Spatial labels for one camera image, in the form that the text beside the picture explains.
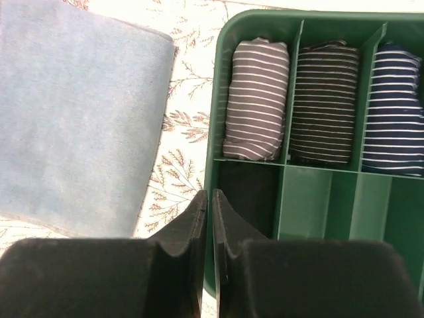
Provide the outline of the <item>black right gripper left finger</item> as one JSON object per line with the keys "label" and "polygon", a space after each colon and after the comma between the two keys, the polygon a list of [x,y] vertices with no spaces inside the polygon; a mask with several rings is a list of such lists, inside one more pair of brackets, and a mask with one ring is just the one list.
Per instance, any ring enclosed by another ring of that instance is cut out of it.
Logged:
{"label": "black right gripper left finger", "polygon": [[26,238],[1,257],[2,317],[199,317],[207,193],[155,235]]}

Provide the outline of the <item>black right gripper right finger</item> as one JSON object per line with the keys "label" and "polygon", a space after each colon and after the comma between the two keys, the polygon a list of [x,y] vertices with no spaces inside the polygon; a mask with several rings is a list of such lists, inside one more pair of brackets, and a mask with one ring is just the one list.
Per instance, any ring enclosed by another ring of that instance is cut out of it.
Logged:
{"label": "black right gripper right finger", "polygon": [[401,256],[371,240],[271,240],[212,196],[220,317],[419,317]]}

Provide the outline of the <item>black underwear beige waistband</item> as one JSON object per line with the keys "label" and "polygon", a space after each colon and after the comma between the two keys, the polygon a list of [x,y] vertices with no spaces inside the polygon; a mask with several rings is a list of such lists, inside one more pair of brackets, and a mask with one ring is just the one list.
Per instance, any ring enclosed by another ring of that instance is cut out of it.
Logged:
{"label": "black underwear beige waistband", "polygon": [[246,222],[271,238],[279,179],[279,166],[221,162],[217,188]]}

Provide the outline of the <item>green divided organizer box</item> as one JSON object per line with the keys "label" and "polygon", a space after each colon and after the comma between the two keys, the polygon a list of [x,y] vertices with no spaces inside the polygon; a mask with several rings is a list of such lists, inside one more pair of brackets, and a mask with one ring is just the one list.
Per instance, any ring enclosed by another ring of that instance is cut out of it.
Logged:
{"label": "green divided organizer box", "polygon": [[[290,84],[280,156],[271,162],[223,156],[225,119],[233,53],[243,40],[262,37],[284,42],[290,51]],[[353,152],[345,166],[295,160],[290,154],[293,96],[300,49],[345,40],[360,53]],[[362,151],[375,54],[394,41],[423,55],[423,13],[349,13],[249,10],[221,29],[215,51],[205,189],[218,189],[221,162],[280,167],[274,239],[368,239],[389,242],[403,256],[409,275],[423,290],[423,179],[365,172]]]}

